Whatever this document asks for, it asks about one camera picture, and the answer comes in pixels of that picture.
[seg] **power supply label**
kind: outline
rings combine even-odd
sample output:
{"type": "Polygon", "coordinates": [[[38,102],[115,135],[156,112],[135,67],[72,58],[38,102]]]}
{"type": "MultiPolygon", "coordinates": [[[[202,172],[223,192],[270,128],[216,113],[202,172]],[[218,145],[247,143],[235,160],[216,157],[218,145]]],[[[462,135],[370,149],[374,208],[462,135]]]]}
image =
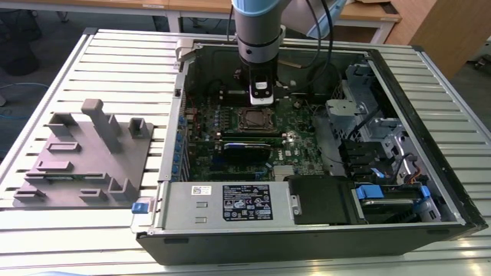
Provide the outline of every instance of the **power supply label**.
{"type": "Polygon", "coordinates": [[[223,186],[223,219],[272,220],[270,185],[223,186]]]}

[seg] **slotted metal surface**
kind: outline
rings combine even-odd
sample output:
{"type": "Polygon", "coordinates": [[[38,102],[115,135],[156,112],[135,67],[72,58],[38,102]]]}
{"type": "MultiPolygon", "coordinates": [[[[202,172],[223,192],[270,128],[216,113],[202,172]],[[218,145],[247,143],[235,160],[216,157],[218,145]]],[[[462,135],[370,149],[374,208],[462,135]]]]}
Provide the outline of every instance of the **slotted metal surface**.
{"type": "MultiPolygon", "coordinates": [[[[51,131],[43,127],[52,112],[80,112],[86,98],[100,98],[119,121],[144,117],[156,125],[140,194],[156,193],[166,144],[171,93],[178,71],[175,45],[183,37],[223,40],[222,36],[99,30],[84,35],[54,81],[0,167],[0,208],[12,206],[36,154],[51,131]]],[[[287,40],[286,44],[314,41],[287,40]]],[[[490,133],[423,53],[411,47],[338,43],[376,48],[431,131],[470,196],[491,223],[490,133]]],[[[44,271],[79,274],[184,273],[187,275],[489,275],[491,230],[457,241],[442,241],[403,256],[256,263],[242,266],[163,267],[135,242],[130,210],[39,210],[0,212],[0,274],[44,271]]]]}

